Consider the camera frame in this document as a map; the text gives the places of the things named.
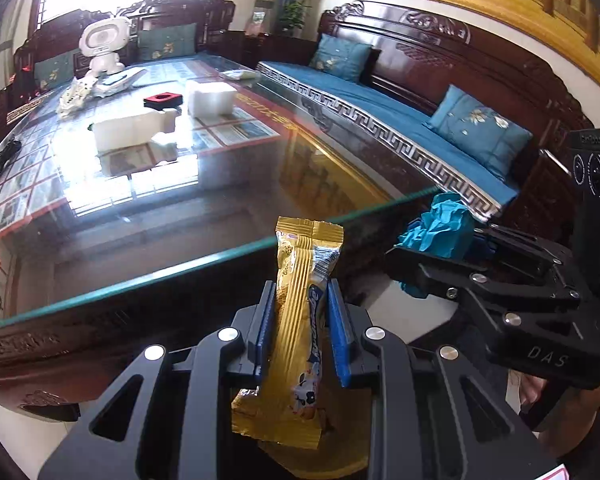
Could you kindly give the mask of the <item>right hand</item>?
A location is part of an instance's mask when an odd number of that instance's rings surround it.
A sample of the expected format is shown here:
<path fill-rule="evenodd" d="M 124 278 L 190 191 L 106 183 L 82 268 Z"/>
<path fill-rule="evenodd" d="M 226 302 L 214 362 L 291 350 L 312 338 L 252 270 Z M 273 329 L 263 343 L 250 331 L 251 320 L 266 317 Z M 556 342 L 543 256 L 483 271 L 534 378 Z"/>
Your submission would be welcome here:
<path fill-rule="evenodd" d="M 600 386 L 595 390 L 569 389 L 542 423 L 538 439 L 554 457 L 582 442 L 600 410 Z"/>

